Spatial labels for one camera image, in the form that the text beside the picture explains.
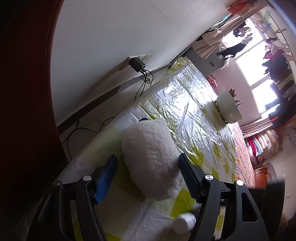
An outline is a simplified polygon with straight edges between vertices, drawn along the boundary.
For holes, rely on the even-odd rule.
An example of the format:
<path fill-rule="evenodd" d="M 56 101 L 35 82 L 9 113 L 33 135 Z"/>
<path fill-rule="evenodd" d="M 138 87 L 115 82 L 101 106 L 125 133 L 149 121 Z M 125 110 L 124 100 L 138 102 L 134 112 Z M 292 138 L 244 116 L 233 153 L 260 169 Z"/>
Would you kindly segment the striped pink bed cover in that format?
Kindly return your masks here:
<path fill-rule="evenodd" d="M 248 188 L 255 188 L 255 173 L 250 161 L 248 149 L 238 123 L 227 125 L 234 139 L 235 180 L 242 180 Z"/>

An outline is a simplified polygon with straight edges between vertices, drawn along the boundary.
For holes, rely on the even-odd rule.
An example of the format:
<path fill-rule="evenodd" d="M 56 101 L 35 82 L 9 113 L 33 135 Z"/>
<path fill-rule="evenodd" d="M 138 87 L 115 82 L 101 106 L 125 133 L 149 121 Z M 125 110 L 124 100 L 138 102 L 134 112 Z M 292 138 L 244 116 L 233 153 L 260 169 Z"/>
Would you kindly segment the hanging dark clothes row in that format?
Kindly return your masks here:
<path fill-rule="evenodd" d="M 274 128 L 279 128 L 295 118 L 295 77 L 288 64 L 294 57 L 289 54 L 290 48 L 277 38 L 266 39 L 266 49 L 262 64 L 270 76 L 269 85 L 275 94 L 275 100 L 267 103 L 265 109 L 275 108 L 268 114 Z"/>

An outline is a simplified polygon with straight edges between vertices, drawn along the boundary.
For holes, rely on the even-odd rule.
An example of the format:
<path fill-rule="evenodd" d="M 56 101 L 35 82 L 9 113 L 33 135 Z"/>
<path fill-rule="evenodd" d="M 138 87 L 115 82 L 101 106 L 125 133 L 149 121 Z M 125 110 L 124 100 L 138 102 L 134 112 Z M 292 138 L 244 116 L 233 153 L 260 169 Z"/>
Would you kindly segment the white round pot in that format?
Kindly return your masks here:
<path fill-rule="evenodd" d="M 228 90 L 218 95 L 216 105 L 227 123 L 236 123 L 243 119 L 238 103 Z"/>

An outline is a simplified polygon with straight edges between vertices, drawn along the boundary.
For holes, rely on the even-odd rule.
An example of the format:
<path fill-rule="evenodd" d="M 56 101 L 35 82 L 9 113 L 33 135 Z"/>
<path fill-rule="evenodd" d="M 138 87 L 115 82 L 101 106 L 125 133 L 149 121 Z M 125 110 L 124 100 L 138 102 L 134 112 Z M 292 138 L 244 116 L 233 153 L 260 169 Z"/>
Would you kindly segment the stack of folded quilts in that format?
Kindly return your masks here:
<path fill-rule="evenodd" d="M 266 160 L 275 157 L 279 151 L 283 151 L 282 136 L 272 128 L 244 140 L 253 168 L 263 165 Z"/>

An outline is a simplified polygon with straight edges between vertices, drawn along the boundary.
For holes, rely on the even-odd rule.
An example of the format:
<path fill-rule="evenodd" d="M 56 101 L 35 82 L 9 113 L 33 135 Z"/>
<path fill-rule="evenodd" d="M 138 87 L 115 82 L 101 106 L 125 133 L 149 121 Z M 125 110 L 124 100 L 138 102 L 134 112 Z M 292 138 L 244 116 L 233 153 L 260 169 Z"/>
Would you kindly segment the red wooden headboard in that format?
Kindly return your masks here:
<path fill-rule="evenodd" d="M 265 189 L 269 183 L 277 181 L 274 167 L 271 163 L 266 163 L 254 170 L 255 188 Z"/>

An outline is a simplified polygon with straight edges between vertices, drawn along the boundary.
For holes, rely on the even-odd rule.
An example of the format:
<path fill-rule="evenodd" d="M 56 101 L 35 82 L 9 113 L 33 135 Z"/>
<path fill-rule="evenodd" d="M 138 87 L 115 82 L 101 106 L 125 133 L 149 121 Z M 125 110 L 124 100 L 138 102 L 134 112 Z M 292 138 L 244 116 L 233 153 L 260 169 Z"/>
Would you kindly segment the dark brown bottle white cap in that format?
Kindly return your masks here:
<path fill-rule="evenodd" d="M 178 215 L 173 220 L 173 223 L 172 223 L 172 228 L 174 232 L 178 235 L 189 234 L 193 230 L 197 222 L 197 218 L 199 216 L 201 207 L 202 207 L 201 204 L 195 203 L 191 211 Z M 218 238 L 220 235 L 220 231 L 224 221 L 225 209 L 226 208 L 224 206 L 219 208 L 219 214 L 218 214 L 217 223 L 214 231 L 214 237 L 216 238 Z"/>

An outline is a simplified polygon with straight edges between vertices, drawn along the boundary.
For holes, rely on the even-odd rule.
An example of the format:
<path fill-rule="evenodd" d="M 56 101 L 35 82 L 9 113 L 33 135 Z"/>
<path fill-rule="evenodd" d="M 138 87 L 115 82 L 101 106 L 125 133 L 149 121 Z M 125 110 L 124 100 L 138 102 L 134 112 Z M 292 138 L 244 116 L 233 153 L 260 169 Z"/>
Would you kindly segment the beige tied curtain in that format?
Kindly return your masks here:
<path fill-rule="evenodd" d="M 244 17 L 240 15 L 233 16 L 222 27 L 202 35 L 202 39 L 192 42 L 193 50 L 204 59 L 207 59 L 214 50 L 220 45 L 222 39 L 231 31 L 241 25 L 251 15 L 248 14 Z"/>

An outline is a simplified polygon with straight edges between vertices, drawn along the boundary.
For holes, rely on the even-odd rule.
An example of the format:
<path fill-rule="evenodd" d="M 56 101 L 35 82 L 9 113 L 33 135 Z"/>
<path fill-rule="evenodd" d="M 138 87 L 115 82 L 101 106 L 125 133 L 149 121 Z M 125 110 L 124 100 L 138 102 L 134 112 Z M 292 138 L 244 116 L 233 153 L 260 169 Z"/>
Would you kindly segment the black power adapter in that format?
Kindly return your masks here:
<path fill-rule="evenodd" d="M 136 72 L 141 72 L 146 67 L 146 65 L 143 63 L 143 61 L 140 60 L 139 57 L 134 57 L 134 58 L 130 59 L 128 64 Z"/>

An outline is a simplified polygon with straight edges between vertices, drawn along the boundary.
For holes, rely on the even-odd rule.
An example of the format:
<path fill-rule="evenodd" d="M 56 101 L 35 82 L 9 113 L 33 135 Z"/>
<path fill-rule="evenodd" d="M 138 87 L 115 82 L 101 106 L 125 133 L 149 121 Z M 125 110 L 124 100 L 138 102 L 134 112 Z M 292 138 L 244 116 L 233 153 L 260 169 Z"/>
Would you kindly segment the pink striped right curtain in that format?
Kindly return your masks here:
<path fill-rule="evenodd" d="M 240 129 L 243 137 L 248 138 L 272 127 L 273 127 L 273 124 L 269 118 L 261 118 L 252 123 L 241 126 Z"/>

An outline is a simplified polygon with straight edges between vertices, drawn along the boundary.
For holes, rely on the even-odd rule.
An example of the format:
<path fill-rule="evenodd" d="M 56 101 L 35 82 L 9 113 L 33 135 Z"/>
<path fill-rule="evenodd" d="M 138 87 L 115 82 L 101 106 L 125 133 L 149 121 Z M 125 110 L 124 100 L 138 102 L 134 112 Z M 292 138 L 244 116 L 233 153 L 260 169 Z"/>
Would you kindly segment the orange cloth on wall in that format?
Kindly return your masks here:
<path fill-rule="evenodd" d="M 257 3 L 257 1 L 238 0 L 227 8 L 232 15 L 245 16 Z"/>

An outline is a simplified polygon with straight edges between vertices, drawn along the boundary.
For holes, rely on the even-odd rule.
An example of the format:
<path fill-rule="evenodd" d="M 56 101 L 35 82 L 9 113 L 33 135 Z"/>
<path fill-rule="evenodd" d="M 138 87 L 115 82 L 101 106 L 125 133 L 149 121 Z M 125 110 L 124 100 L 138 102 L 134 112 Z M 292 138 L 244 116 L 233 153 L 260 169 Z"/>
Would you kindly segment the white washing machine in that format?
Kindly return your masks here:
<path fill-rule="evenodd" d="M 224 65 L 224 60 L 220 59 L 216 54 L 219 48 L 215 49 L 207 59 L 201 58 L 193 49 L 185 54 L 195 67 L 205 76 L 212 74 Z"/>

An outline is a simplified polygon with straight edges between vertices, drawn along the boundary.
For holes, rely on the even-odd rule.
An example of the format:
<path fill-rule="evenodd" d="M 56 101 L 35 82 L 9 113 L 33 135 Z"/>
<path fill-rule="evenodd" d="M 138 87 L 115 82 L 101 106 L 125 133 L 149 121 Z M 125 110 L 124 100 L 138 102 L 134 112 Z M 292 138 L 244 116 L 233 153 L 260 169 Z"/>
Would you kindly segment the white fluffy plush ball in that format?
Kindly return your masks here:
<path fill-rule="evenodd" d="M 131 180 L 146 197 L 161 201 L 178 195 L 184 185 L 180 152 L 165 120 L 132 124 L 123 134 L 121 148 Z"/>

